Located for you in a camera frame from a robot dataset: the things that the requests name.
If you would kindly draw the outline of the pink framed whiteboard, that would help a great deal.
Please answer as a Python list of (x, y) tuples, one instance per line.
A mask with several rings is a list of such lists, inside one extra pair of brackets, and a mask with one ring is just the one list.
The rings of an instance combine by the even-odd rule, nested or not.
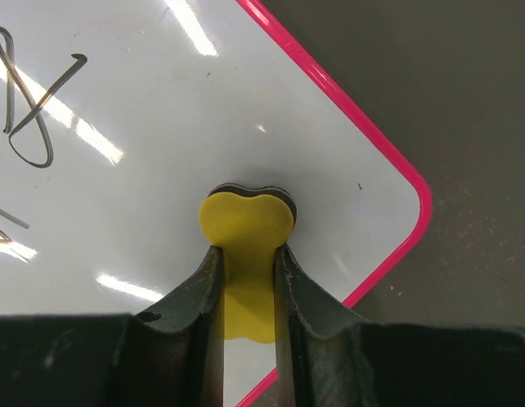
[(420, 240), (418, 171), (258, 1), (0, 1), (0, 406), (96, 406), (124, 321), (198, 267), (223, 183), (355, 304)]

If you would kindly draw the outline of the yellow bone shaped eraser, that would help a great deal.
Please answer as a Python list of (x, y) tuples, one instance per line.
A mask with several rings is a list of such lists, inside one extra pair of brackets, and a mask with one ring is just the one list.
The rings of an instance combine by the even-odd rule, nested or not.
[(202, 202), (198, 222), (224, 256), (224, 338), (275, 342), (273, 273), (276, 251), (297, 220), (280, 187), (225, 183)]

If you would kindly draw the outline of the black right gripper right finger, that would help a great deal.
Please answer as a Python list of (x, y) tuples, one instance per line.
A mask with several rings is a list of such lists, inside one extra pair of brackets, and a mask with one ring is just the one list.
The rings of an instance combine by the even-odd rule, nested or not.
[(276, 251), (282, 406), (525, 406), (525, 328), (367, 321)]

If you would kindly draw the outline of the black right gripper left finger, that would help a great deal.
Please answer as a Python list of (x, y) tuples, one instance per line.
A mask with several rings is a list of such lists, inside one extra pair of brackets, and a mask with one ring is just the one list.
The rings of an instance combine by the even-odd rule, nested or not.
[(0, 406), (220, 406), (224, 256), (136, 314), (0, 316)]

